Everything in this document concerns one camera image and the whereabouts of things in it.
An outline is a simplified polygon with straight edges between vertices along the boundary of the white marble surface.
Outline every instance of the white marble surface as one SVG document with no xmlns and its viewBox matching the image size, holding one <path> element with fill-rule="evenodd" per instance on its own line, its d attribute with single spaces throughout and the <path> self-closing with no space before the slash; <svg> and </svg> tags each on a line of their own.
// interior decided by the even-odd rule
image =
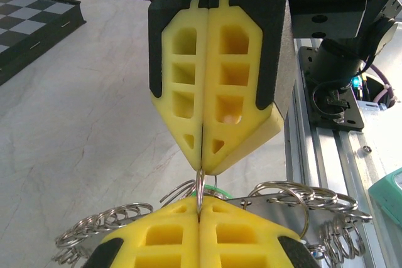
<svg viewBox="0 0 402 268">
<path fill-rule="evenodd" d="M 0 267 L 58 267 L 53 239 L 77 220 L 158 208 L 195 176 L 150 102 L 149 3 L 81 1 L 88 23 L 0 87 Z M 218 179 L 234 196 L 284 180 L 283 134 Z"/>
</svg>

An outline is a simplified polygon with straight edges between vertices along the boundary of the purple cable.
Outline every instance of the purple cable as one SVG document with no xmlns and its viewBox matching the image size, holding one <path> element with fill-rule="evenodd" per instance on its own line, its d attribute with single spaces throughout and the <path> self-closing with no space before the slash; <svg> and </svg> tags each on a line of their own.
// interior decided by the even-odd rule
<svg viewBox="0 0 402 268">
<path fill-rule="evenodd" d="M 371 64 L 371 69 L 373 69 L 374 72 L 378 75 L 378 77 L 384 82 L 384 85 L 387 85 L 387 84 L 389 85 L 388 96 L 391 99 L 391 101 L 389 102 L 388 108 L 391 108 L 393 105 L 395 105 L 395 100 L 394 100 L 395 94 L 394 94 L 394 90 L 392 89 L 392 86 L 391 86 L 389 80 L 387 79 L 385 74 L 383 74 L 383 72 L 380 71 L 380 69 L 377 66 L 375 66 L 374 64 Z"/>
</svg>

